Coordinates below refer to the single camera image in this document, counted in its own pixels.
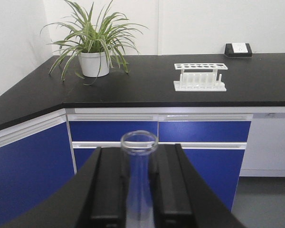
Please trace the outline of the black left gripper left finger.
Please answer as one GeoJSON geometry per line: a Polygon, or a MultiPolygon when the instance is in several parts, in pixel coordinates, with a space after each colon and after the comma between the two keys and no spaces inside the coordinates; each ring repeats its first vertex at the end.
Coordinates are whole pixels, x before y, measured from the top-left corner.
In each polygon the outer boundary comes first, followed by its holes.
{"type": "Polygon", "coordinates": [[[67,184],[3,227],[124,228],[123,155],[119,147],[96,148],[67,184]]]}

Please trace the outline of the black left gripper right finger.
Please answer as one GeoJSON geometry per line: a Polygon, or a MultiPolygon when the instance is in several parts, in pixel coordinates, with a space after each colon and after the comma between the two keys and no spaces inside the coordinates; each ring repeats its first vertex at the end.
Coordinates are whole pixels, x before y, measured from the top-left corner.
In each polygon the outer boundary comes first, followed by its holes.
{"type": "Polygon", "coordinates": [[[242,228],[191,164],[179,144],[161,144],[151,156],[157,228],[242,228]]]}

